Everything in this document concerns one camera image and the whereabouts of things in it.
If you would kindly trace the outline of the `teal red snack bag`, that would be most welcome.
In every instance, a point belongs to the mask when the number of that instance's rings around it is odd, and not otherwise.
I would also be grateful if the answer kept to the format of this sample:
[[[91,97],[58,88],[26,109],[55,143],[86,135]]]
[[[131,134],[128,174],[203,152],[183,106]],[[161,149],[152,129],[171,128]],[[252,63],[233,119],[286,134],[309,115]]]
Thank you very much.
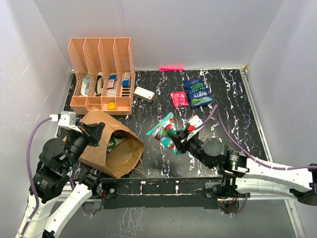
[[[175,155],[180,155],[181,152],[176,148],[169,134],[176,134],[174,122],[174,114],[170,112],[163,118],[154,128],[147,132],[147,136],[151,136],[159,141],[163,146],[169,148]]]

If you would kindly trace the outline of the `brown paper bag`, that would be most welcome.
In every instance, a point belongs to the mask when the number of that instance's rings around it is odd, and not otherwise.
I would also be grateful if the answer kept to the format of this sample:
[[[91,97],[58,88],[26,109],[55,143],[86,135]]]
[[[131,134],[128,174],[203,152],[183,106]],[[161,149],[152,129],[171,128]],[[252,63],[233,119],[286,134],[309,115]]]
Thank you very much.
[[[105,127],[98,147],[87,146],[79,158],[84,163],[116,179],[130,173],[140,161],[144,152],[142,140],[114,117],[93,107],[80,120],[85,124],[103,122]],[[107,145],[113,135],[122,135],[124,141],[107,153]]]

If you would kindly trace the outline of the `red snack packet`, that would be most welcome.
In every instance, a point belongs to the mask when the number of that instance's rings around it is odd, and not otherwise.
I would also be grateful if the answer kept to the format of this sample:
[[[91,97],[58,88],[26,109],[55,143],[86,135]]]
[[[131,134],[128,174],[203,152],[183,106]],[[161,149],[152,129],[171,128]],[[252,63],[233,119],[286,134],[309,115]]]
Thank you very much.
[[[175,108],[188,106],[189,102],[184,91],[170,93],[173,106]]]

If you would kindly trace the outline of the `blue Burts chips bag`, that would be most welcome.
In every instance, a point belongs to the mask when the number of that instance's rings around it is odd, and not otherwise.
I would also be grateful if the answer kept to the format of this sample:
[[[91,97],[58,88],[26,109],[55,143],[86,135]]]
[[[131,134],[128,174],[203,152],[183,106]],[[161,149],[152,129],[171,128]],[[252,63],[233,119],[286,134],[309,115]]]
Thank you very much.
[[[183,85],[188,94],[191,108],[204,106],[213,102],[213,98],[201,79],[184,80]]]

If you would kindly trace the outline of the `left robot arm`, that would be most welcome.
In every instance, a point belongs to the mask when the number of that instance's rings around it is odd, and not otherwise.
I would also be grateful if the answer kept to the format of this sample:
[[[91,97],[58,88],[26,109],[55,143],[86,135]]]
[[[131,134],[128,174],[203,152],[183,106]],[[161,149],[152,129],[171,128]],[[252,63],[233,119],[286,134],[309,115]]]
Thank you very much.
[[[91,197],[102,193],[102,180],[87,172],[71,194],[52,211],[65,185],[69,172],[88,146],[97,147],[102,137],[103,122],[77,122],[68,128],[65,140],[52,138],[39,155],[42,165],[33,175],[28,171],[30,188],[25,214],[17,232],[18,238],[57,238],[67,222]]]

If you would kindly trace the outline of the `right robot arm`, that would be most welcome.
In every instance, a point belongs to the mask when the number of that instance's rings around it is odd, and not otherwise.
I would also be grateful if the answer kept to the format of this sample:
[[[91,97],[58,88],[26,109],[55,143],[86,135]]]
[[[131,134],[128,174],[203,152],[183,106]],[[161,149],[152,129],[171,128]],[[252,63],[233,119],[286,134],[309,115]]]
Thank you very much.
[[[222,184],[208,189],[219,196],[249,193],[276,194],[297,199],[298,202],[317,204],[317,167],[301,168],[252,159],[246,153],[230,150],[216,138],[201,141],[187,130],[169,133],[168,137],[180,153],[190,152],[209,169],[218,168]]]

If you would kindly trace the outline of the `green snack packet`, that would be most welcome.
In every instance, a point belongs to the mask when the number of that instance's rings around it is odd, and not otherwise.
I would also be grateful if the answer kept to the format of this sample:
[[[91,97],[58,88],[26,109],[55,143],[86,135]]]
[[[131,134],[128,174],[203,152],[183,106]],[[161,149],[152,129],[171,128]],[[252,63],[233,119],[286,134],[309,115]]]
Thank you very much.
[[[107,152],[110,152],[114,147],[122,143],[124,140],[125,137],[123,135],[112,135],[107,144]]]

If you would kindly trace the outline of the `white blue tape dispenser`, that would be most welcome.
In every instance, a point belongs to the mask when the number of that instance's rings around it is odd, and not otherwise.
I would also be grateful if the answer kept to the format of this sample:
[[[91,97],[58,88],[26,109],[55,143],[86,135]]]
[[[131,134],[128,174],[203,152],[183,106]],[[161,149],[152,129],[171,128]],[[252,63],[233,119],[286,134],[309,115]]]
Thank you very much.
[[[90,82],[91,82],[90,74],[87,73],[87,75],[83,78],[83,81],[82,81],[82,86],[81,86],[81,90],[80,90],[81,96],[83,96],[83,97],[88,96]]]

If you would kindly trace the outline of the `black white stapler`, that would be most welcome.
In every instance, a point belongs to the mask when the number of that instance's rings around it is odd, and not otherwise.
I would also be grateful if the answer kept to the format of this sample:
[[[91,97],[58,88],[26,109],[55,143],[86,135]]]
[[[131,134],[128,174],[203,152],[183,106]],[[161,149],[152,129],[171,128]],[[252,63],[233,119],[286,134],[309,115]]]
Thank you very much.
[[[101,96],[103,91],[104,78],[103,73],[99,72],[97,76],[97,82],[95,87],[95,96]]]

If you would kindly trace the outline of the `orange plastic desk organizer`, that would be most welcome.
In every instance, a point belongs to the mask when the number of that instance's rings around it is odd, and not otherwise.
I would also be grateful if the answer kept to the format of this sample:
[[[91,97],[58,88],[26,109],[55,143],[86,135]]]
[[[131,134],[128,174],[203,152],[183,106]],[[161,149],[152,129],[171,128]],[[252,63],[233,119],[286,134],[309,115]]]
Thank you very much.
[[[132,114],[136,73],[130,38],[72,38],[68,52],[76,77],[70,106],[76,114],[84,115],[93,107],[110,115]],[[99,72],[103,73],[103,91],[101,96],[95,96]],[[122,87],[125,72],[131,73],[130,88]],[[83,97],[80,90],[87,73],[91,82],[88,96]],[[117,81],[113,89],[107,89],[108,79],[113,74]],[[115,102],[115,110],[108,110],[109,102]]]

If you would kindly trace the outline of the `white small cardboard box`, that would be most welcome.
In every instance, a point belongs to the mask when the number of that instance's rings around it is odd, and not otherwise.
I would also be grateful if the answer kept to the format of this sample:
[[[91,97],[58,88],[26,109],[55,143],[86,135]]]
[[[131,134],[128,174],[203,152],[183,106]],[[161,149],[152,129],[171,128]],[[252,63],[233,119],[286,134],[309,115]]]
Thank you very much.
[[[150,103],[153,101],[155,93],[137,86],[134,90],[134,96]]]

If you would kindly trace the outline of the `red blue small box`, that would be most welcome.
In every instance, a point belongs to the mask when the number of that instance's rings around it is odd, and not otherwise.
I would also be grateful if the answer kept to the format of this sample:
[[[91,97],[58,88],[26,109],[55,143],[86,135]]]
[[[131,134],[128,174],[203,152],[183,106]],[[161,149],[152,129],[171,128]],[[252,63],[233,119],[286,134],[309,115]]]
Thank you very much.
[[[111,75],[108,79],[107,89],[113,89],[116,81],[117,81],[117,76],[115,74]]]

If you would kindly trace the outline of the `blue white small box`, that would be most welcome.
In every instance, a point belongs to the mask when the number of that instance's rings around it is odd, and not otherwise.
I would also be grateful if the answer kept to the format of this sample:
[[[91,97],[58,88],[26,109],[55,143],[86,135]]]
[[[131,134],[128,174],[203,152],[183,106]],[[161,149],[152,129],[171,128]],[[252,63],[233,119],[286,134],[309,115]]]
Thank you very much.
[[[130,85],[131,85],[131,73],[125,72],[123,75],[122,87],[130,88]]]

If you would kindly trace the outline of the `aluminium frame rail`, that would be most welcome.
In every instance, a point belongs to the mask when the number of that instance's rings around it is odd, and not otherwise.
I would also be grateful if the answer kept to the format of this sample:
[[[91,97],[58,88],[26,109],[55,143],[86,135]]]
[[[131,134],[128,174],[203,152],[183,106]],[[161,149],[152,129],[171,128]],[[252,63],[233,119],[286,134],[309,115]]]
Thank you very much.
[[[91,218],[77,211],[61,238],[295,238],[282,199],[244,199],[217,209],[102,206]]]

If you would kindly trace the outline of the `black base rail bar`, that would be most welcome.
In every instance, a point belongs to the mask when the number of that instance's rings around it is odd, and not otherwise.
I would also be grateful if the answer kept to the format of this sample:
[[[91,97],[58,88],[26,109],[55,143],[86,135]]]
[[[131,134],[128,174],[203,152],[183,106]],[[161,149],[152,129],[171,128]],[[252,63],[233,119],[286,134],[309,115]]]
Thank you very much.
[[[104,178],[104,209],[200,207],[217,209],[216,198],[205,193],[205,185],[221,178]]]

